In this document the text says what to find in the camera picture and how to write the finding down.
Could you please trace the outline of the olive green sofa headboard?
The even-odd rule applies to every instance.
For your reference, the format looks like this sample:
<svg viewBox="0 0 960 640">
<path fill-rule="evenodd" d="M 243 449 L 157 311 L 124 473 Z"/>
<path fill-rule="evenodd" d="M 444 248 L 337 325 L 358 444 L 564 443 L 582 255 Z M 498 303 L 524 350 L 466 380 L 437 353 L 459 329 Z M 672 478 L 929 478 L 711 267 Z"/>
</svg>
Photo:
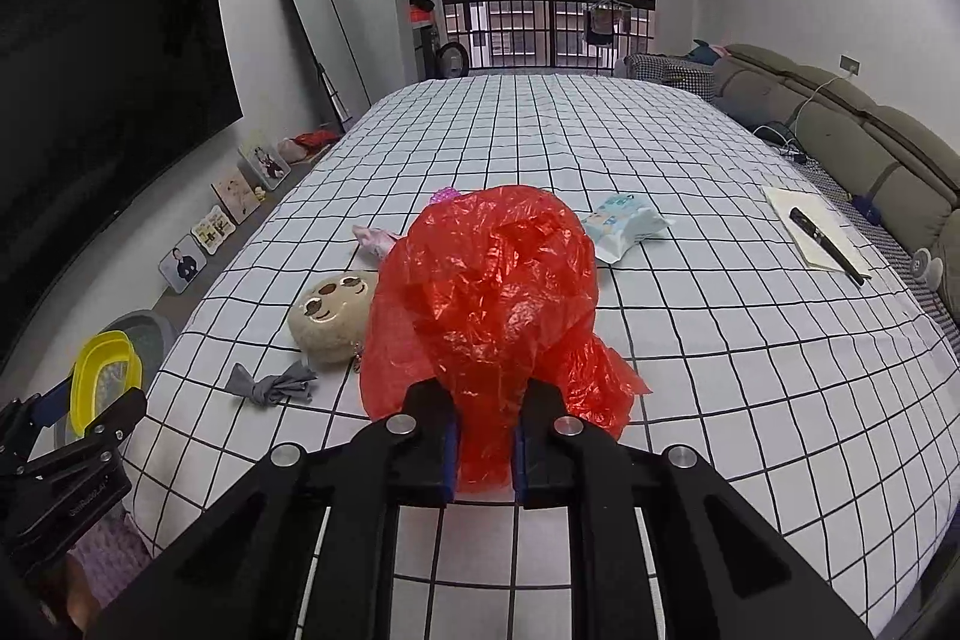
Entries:
<svg viewBox="0 0 960 640">
<path fill-rule="evenodd" d="M 913 115 L 879 104 L 853 81 L 732 44 L 712 67 L 715 104 L 754 130 L 779 125 L 853 197 L 866 197 L 908 253 L 944 265 L 940 299 L 958 314 L 958 152 Z"/>
</svg>

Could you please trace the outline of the red cloth on shelf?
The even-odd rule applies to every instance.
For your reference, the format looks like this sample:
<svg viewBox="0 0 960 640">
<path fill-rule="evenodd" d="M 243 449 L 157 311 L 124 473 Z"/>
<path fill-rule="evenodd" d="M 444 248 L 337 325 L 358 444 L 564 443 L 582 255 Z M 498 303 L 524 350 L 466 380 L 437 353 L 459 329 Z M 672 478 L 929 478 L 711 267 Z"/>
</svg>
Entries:
<svg viewBox="0 0 960 640">
<path fill-rule="evenodd" d="M 327 148 L 327 146 L 335 145 L 340 138 L 342 138 L 342 135 L 334 130 L 329 130 L 329 128 L 319 128 L 319 130 L 304 131 L 304 133 L 299 133 L 299 135 L 296 135 L 295 138 L 293 138 L 293 142 L 295 142 L 300 148 L 304 149 L 308 156 L 313 156 L 313 154 L 322 151 L 322 149 Z"/>
</svg>

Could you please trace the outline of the black pen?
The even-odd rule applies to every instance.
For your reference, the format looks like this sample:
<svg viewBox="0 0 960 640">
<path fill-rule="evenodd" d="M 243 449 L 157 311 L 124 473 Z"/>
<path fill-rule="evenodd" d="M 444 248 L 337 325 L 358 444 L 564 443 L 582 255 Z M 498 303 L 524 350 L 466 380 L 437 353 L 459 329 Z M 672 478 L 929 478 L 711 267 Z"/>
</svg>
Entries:
<svg viewBox="0 0 960 640">
<path fill-rule="evenodd" d="M 830 257 L 839 268 L 843 269 L 844 275 L 848 276 L 857 287 L 864 286 L 866 278 L 857 271 L 853 262 L 836 247 L 835 242 L 833 242 L 802 209 L 791 209 L 791 211 L 789 211 L 789 220 L 793 221 L 793 223 L 804 232 L 805 236 L 811 237 L 812 241 L 814 241 L 818 247 L 822 248 L 823 252 L 827 253 L 828 257 Z"/>
</svg>

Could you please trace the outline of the pink picture frame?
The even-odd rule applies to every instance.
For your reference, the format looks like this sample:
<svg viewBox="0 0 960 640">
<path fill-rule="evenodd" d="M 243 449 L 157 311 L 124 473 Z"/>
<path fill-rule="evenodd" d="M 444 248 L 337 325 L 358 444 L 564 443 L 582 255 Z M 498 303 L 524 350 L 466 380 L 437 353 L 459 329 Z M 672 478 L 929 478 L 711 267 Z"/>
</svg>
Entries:
<svg viewBox="0 0 960 640">
<path fill-rule="evenodd" d="M 245 180 L 237 167 L 233 167 L 229 172 L 215 179 L 212 182 L 212 188 L 235 224 L 244 223 L 259 209 L 260 200 L 254 188 Z"/>
</svg>

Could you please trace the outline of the beige sloth plush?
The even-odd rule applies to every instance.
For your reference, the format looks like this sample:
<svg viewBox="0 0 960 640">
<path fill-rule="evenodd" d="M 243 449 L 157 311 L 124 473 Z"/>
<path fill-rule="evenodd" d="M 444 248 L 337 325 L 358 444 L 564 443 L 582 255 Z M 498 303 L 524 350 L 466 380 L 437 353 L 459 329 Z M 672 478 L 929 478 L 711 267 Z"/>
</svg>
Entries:
<svg viewBox="0 0 960 640">
<path fill-rule="evenodd" d="M 376 271 L 347 271 L 320 280 L 291 305 L 286 325 L 311 367 L 363 353 L 377 281 Z"/>
</svg>

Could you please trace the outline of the leaning floor mirror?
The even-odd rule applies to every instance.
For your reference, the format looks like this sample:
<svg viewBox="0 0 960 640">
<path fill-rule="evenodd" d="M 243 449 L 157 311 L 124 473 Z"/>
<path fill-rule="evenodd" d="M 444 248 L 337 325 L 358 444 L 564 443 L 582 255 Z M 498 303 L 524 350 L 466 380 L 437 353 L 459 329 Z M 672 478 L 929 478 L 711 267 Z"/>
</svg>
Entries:
<svg viewBox="0 0 960 640">
<path fill-rule="evenodd" d="M 371 97 L 335 0 L 290 0 L 308 46 L 332 124 L 347 133 L 371 107 Z"/>
</svg>

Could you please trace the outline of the pink plastic shuttlecock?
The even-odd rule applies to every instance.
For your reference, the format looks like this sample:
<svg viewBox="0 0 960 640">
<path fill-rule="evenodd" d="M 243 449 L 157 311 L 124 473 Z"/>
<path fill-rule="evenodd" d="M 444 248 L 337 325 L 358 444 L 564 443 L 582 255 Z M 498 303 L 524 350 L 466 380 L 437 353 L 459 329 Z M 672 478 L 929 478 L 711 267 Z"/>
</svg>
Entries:
<svg viewBox="0 0 960 640">
<path fill-rule="evenodd" d="M 439 205 L 439 203 L 450 202 L 460 197 L 460 191 L 452 187 L 444 187 L 436 190 L 430 197 L 430 205 Z"/>
</svg>

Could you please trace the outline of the portrait photo frame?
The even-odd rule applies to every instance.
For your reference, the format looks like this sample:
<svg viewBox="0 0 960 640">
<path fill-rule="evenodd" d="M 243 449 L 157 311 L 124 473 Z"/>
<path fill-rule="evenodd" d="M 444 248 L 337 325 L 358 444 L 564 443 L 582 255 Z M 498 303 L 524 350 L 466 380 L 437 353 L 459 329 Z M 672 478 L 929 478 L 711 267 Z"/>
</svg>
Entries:
<svg viewBox="0 0 960 640">
<path fill-rule="evenodd" d="M 199 242 L 192 234 L 185 234 L 158 263 L 158 271 L 174 294 L 182 294 L 205 266 L 205 253 Z"/>
</svg>

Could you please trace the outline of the pink snack wrapper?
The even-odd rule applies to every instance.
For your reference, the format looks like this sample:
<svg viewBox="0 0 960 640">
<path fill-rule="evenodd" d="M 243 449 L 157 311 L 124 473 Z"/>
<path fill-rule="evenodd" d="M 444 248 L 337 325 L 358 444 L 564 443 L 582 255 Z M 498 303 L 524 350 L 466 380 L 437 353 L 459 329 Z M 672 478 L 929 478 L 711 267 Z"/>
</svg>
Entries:
<svg viewBox="0 0 960 640">
<path fill-rule="evenodd" d="M 400 241 L 400 237 L 387 232 L 387 230 L 377 229 L 377 227 L 353 226 L 352 232 L 359 248 L 368 257 L 376 259 L 378 262 L 386 260 L 397 242 Z"/>
</svg>

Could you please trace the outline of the cream paper notebook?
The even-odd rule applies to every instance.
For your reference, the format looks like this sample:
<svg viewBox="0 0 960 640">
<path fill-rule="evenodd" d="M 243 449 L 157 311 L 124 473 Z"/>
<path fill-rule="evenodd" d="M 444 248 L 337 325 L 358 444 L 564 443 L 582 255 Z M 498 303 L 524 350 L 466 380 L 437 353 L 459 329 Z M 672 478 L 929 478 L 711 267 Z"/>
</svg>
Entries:
<svg viewBox="0 0 960 640">
<path fill-rule="evenodd" d="M 765 187 L 763 193 L 807 265 L 844 273 L 850 280 L 871 277 L 871 268 L 822 197 L 775 187 Z"/>
</svg>

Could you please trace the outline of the grey laundry basket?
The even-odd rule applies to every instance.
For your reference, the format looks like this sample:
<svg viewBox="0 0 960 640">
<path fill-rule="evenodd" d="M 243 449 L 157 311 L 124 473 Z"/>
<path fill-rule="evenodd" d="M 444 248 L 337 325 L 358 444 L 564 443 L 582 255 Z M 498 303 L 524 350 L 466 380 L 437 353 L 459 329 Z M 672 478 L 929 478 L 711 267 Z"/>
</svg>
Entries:
<svg viewBox="0 0 960 640">
<path fill-rule="evenodd" d="M 163 360 L 166 359 L 167 353 L 171 351 L 172 341 L 174 341 L 174 339 L 169 336 L 169 325 L 167 325 L 164 320 L 156 319 L 153 310 L 135 310 L 135 312 L 122 315 L 122 317 L 114 320 L 109 326 L 106 326 L 103 331 L 109 330 L 125 331 L 127 336 L 132 339 L 133 347 L 135 347 L 135 351 L 137 351 L 140 359 L 142 359 L 143 365 L 143 378 L 140 390 L 142 390 L 143 393 L 148 392 L 149 385 L 153 383 L 153 378 L 158 374 Z M 64 412 L 60 413 L 59 408 L 53 408 L 53 411 L 57 414 L 57 417 L 53 421 L 53 443 L 55 443 L 57 447 L 68 445 L 78 440 L 78 438 L 83 437 L 78 437 L 78 435 L 73 434 L 70 429 L 70 424 L 68 424 L 70 382 L 71 374 L 68 380 L 65 381 Z"/>
</svg>

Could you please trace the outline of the black wall television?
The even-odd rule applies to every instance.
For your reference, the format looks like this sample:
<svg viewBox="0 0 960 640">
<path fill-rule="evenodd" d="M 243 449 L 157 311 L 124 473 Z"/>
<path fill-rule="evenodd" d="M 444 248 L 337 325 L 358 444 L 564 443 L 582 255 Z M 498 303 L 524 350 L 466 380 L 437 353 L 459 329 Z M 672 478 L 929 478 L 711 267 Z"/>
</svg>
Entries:
<svg viewBox="0 0 960 640">
<path fill-rule="evenodd" d="M 242 115 L 220 0 L 2 0 L 2 351 L 99 232 Z"/>
</svg>

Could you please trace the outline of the light blue wipes packet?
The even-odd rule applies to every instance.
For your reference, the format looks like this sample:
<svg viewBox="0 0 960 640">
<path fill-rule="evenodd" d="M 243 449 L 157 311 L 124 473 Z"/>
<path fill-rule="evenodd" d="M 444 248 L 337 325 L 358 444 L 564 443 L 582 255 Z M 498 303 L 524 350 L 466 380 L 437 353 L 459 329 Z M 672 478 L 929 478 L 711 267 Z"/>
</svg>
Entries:
<svg viewBox="0 0 960 640">
<path fill-rule="evenodd" d="M 615 265 L 631 247 L 647 239 L 662 239 L 670 221 L 644 195 L 620 193 L 607 198 L 584 218 L 597 262 Z"/>
</svg>

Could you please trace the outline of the black white grid bedsheet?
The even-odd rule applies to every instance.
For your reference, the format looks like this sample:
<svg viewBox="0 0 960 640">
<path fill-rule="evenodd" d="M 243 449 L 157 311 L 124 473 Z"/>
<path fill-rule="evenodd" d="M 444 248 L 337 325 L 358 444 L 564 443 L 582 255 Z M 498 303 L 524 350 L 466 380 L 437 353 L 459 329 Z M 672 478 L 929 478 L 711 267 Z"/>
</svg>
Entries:
<svg viewBox="0 0 960 640">
<path fill-rule="evenodd" d="M 594 76 L 478 76 L 379 101 L 268 213 L 182 328 L 125 452 L 151 554 L 270 448 L 347 442 L 359 369 L 309 401 L 226 388 L 293 364 L 286 315 L 368 269 L 431 202 L 528 185 L 601 246 L 596 330 L 646 383 L 623 438 L 697 448 L 872 633 L 918 587 L 958 509 L 949 331 L 782 152 L 688 92 Z"/>
</svg>

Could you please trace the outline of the small black fan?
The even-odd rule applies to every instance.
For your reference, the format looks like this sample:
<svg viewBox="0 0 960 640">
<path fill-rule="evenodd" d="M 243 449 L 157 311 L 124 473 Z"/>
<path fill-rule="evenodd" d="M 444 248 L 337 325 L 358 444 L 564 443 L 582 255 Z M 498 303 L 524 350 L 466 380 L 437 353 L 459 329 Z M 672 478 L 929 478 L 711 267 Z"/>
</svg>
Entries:
<svg viewBox="0 0 960 640">
<path fill-rule="evenodd" d="M 469 53 L 459 42 L 446 42 L 434 51 L 434 71 L 441 80 L 464 78 L 469 70 Z"/>
</svg>

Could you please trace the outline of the yellow plastic basin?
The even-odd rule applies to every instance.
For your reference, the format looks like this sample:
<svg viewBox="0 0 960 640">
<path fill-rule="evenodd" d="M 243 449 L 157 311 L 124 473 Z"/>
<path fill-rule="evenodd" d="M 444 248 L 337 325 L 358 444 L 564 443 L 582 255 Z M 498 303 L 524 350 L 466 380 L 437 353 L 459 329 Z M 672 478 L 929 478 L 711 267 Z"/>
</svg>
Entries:
<svg viewBox="0 0 960 640">
<path fill-rule="evenodd" d="M 68 424 L 81 437 L 130 388 L 142 386 L 142 359 L 125 331 L 109 330 L 82 347 L 71 372 Z"/>
</svg>

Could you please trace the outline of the grey fishbone toy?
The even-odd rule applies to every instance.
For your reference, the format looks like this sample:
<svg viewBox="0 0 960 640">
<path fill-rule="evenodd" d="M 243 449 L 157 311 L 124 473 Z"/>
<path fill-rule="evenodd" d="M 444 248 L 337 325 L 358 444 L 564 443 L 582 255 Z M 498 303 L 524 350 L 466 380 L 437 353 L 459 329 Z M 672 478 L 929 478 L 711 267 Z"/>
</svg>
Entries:
<svg viewBox="0 0 960 640">
<path fill-rule="evenodd" d="M 260 408 L 270 408 L 281 403 L 311 403 L 314 383 L 316 372 L 302 362 L 293 362 L 281 374 L 266 375 L 260 380 L 252 377 L 244 365 L 236 364 L 231 369 L 224 391 L 249 399 Z"/>
</svg>

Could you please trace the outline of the red plastic bag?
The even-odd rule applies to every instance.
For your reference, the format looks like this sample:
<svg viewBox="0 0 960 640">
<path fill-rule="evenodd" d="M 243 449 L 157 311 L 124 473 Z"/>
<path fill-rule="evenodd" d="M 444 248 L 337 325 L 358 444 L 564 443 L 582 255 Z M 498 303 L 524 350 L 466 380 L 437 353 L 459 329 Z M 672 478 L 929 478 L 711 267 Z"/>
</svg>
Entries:
<svg viewBox="0 0 960 640">
<path fill-rule="evenodd" d="M 596 335 L 594 244 L 550 191 L 505 185 L 421 211 L 379 266 L 359 364 L 373 419 L 436 378 L 459 414 L 457 487 L 505 487 L 512 429 L 531 380 L 622 435 L 647 386 Z"/>
</svg>

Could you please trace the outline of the checked pillow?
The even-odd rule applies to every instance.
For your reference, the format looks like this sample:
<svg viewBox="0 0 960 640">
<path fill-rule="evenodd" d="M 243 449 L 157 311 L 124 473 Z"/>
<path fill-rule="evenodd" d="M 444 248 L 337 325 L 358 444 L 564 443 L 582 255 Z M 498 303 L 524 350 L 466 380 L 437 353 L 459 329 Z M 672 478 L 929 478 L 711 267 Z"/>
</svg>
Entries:
<svg viewBox="0 0 960 640">
<path fill-rule="evenodd" d="M 709 65 L 685 58 L 632 53 L 623 59 L 626 78 L 669 86 L 700 96 L 705 101 L 716 97 L 716 81 Z"/>
</svg>

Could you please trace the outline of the couple photo frame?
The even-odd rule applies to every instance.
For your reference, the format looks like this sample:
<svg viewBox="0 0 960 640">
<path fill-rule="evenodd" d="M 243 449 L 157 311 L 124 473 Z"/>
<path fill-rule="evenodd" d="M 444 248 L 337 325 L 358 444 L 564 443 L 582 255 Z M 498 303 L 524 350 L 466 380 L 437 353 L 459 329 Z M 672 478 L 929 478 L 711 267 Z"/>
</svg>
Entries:
<svg viewBox="0 0 960 640">
<path fill-rule="evenodd" d="M 268 191 L 277 190 L 290 175 L 290 164 L 280 156 L 272 143 L 262 131 L 254 130 L 245 133 L 238 148 L 241 158 L 247 167 L 254 172 L 260 183 Z"/>
</svg>

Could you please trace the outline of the grey low shelf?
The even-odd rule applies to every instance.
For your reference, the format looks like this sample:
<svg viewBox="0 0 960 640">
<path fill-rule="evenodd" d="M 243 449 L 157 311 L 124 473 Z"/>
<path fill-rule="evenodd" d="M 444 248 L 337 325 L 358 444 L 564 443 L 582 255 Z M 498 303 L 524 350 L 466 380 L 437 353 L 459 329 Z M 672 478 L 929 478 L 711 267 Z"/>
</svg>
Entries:
<svg viewBox="0 0 960 640">
<path fill-rule="evenodd" d="M 294 163 L 291 166 L 291 174 L 286 177 L 285 181 L 281 182 L 274 191 L 268 191 L 267 197 L 263 200 L 262 205 L 254 211 L 251 218 L 247 218 L 247 220 L 223 242 L 220 250 L 218 250 L 213 257 L 206 260 L 206 266 L 200 271 L 199 277 L 190 284 L 182 294 L 164 292 L 158 299 L 158 302 L 153 305 L 153 314 L 156 315 L 156 319 L 166 321 L 167 325 L 169 325 L 169 336 L 171 336 L 172 339 L 176 339 L 179 333 L 184 330 L 184 326 L 187 325 L 187 320 L 189 320 L 192 312 L 194 312 L 195 308 L 199 307 L 202 299 L 205 298 L 206 292 L 212 289 L 213 284 L 217 282 L 218 276 L 220 276 L 221 273 L 228 268 L 229 263 L 242 252 L 245 242 L 249 241 L 249 239 L 256 234 L 257 230 L 265 224 L 265 221 L 277 211 L 281 200 L 283 200 L 283 198 L 314 169 L 314 166 L 319 163 L 320 159 L 324 158 L 325 154 L 331 152 L 332 149 L 334 149 L 332 145 L 325 146 L 322 151 L 314 154 L 312 158 L 304 159 L 301 163 Z"/>
</svg>

